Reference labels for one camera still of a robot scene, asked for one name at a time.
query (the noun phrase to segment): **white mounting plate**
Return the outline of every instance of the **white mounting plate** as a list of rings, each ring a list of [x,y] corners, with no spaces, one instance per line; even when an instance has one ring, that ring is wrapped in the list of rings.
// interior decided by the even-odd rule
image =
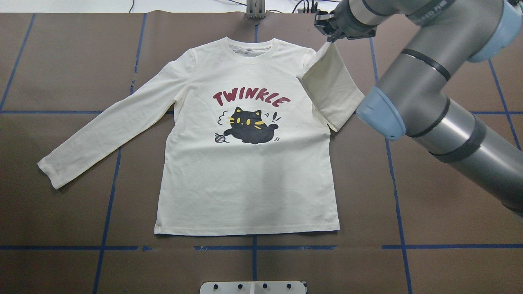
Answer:
[[[203,285],[201,285],[201,288],[200,288],[200,294],[306,294],[306,293],[307,293],[306,283],[300,282],[300,281],[205,282],[205,283],[203,283]]]

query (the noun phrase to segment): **shirt hem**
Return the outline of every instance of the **shirt hem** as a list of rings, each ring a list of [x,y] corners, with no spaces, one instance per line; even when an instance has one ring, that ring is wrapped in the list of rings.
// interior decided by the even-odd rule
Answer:
[[[154,227],[155,234],[182,235],[182,236],[231,236],[231,235],[263,235],[303,232],[339,231],[339,222],[323,225],[291,225],[284,227],[244,227],[244,228],[183,228],[183,227]]]

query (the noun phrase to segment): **cable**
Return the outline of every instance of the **cable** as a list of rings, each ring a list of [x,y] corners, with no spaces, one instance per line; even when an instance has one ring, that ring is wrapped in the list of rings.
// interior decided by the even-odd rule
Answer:
[[[294,9],[292,10],[291,13],[294,13],[294,11],[296,11],[296,8],[298,8],[298,5],[300,5],[300,3],[302,3],[304,0],[299,0],[298,3],[296,3],[296,6],[294,7]]]
[[[234,0],[227,0],[227,1],[229,1],[229,2],[234,2],[234,3],[236,3],[236,4],[240,4],[240,5],[243,5],[243,6],[247,6],[247,4],[243,4],[243,3],[240,3],[240,2],[236,2],[236,1],[234,1]]]
[[[314,0],[312,0],[311,13],[316,13],[317,10],[318,10],[318,2],[314,3]]]

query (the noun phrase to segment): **shirt sleeve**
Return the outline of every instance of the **shirt sleeve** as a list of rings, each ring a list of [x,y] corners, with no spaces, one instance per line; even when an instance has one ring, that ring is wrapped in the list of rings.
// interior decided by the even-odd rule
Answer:
[[[354,83],[334,43],[326,42],[316,54],[307,56],[304,68],[296,77],[316,109],[336,132],[365,97]]]
[[[181,98],[195,66],[193,51],[185,52],[44,157],[38,166],[49,176],[53,187],[64,186],[155,124]]]

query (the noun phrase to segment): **white t-shirt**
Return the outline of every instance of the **white t-shirt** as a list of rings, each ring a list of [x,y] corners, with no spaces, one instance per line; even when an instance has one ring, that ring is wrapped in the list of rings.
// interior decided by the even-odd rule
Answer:
[[[278,39],[189,49],[38,166],[58,189],[174,104],[154,233],[339,230],[329,127],[295,77],[314,53]]]

